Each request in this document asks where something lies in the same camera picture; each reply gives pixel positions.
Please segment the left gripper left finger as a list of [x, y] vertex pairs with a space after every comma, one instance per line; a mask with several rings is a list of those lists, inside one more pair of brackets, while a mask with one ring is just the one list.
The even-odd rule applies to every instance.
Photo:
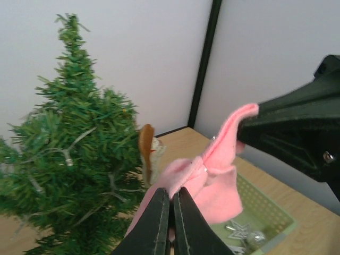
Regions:
[[159, 188], [148, 203], [133, 230], [112, 251], [112, 255], [170, 254], [168, 239], [170, 199]]

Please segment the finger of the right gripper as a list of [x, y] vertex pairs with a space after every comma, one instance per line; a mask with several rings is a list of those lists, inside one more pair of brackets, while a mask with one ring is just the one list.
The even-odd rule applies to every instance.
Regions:
[[237, 138], [318, 182], [333, 180], [339, 177], [339, 97], [260, 103]]

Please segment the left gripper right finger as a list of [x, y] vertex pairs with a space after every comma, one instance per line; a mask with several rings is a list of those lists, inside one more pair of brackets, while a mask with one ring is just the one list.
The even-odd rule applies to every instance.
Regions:
[[185, 187], [173, 197], [174, 253], [179, 255], [228, 255], [233, 252], [212, 231]]

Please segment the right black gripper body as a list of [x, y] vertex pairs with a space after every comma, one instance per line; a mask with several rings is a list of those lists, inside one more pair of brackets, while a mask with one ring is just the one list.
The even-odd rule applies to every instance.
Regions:
[[321, 100], [325, 126], [317, 136], [316, 145], [322, 160], [320, 179], [339, 199], [339, 56], [326, 56], [314, 76], [326, 91]]

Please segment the silver star ornament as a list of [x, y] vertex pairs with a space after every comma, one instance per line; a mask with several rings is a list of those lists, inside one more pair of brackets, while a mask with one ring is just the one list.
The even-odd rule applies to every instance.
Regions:
[[231, 231], [231, 234], [228, 236], [230, 239], [240, 240], [242, 246], [231, 246], [230, 249], [234, 254], [245, 254], [247, 252], [247, 243], [246, 240], [250, 234], [250, 224], [239, 224], [234, 220], [230, 220], [226, 225], [225, 229]]

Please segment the pink fabric bow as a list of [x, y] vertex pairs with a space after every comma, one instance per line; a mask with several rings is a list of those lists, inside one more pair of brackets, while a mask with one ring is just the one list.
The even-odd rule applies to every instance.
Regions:
[[157, 181], [147, 190], [139, 209], [127, 229], [131, 232], [158, 188], [165, 188], [168, 196], [185, 187], [208, 224], [226, 222], [242, 210], [236, 185], [236, 154], [244, 144], [236, 139], [239, 123], [256, 116], [258, 104], [247, 104], [234, 111], [221, 127], [218, 136], [194, 159], [180, 158], [170, 163]]

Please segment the silver glitter ball ornament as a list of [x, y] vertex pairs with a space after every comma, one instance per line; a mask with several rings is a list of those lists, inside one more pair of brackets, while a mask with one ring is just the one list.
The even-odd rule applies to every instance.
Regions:
[[262, 231], [253, 231], [249, 233], [247, 242], [253, 246], [261, 246], [266, 242], [266, 236]]

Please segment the green perforated plastic basket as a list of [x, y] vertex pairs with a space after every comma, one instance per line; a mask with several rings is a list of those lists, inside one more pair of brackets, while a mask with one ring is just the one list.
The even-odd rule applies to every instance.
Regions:
[[[241, 174], [237, 175], [237, 188], [243, 211], [232, 220], [239, 224], [249, 223], [250, 232], [262, 231], [266, 236], [266, 242], [261, 246], [253, 246], [246, 241], [248, 249], [245, 254], [266, 254], [295, 229], [296, 221]], [[228, 222], [212, 225], [211, 228], [229, 248], [241, 247], [240, 240], [228, 238], [231, 234], [225, 229]]]

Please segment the brown round doll ornament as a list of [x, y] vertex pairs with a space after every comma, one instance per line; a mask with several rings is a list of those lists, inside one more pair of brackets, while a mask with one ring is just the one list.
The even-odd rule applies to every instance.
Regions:
[[142, 161], [142, 178], [145, 187], [152, 186], [161, 173], [160, 159], [165, 153], [166, 146], [154, 136], [155, 128], [145, 124], [139, 132], [138, 146]]

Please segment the small green christmas tree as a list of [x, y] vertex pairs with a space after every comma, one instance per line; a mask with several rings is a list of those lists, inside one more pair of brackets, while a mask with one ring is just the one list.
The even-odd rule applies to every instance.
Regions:
[[38, 105], [1, 141], [1, 214], [37, 233], [26, 254], [110, 254], [145, 190], [136, 111], [126, 95], [96, 86], [75, 14], [59, 15], [57, 77], [41, 78]]

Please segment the clear string light garland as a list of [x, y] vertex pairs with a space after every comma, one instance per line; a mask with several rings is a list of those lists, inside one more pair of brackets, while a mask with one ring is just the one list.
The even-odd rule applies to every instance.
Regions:
[[121, 239], [144, 193], [136, 112], [43, 113], [1, 140], [1, 215], [57, 237]]

